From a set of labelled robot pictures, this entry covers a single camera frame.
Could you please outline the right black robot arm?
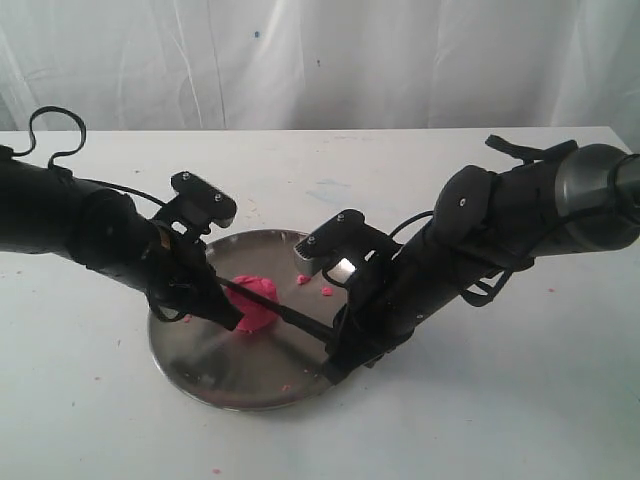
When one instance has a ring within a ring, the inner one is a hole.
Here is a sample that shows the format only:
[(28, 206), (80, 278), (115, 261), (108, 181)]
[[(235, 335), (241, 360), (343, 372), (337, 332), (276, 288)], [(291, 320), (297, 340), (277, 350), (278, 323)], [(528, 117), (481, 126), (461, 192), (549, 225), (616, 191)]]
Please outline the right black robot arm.
[(569, 141), (502, 173), (465, 167), (405, 244), (357, 268), (322, 374), (336, 384), (373, 365), (455, 298), (487, 305), (539, 257), (620, 250), (638, 237), (635, 153)]

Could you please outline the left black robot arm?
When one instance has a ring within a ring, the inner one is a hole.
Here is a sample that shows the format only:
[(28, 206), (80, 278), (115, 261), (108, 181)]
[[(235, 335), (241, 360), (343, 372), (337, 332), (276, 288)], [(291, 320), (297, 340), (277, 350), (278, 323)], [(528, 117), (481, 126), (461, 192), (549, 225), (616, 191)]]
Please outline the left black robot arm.
[(194, 315), (235, 329), (241, 312), (206, 257), (203, 236), (228, 227), (233, 199), (197, 175), (172, 176), (176, 196), (150, 219), (112, 186), (42, 168), (1, 148), (1, 249), (54, 254), (143, 293), (163, 321)]

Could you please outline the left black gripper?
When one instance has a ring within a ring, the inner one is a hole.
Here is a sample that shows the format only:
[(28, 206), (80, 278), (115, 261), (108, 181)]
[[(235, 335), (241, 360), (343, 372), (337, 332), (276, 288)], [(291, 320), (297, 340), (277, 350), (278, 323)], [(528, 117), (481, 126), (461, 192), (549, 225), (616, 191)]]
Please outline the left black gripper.
[(145, 260), (149, 268), (145, 296), (158, 320), (182, 320), (187, 315), (213, 320), (234, 331), (244, 318), (225, 296), (201, 240), (164, 236)]

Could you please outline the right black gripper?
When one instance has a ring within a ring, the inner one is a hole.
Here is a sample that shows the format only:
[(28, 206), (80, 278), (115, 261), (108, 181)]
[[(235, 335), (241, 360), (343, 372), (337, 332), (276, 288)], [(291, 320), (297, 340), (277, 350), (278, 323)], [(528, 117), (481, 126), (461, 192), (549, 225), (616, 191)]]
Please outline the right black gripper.
[(347, 303), (335, 317), (322, 376), (337, 385), (357, 368), (376, 362), (411, 338), (414, 295), (415, 282), (410, 279), (350, 283)]

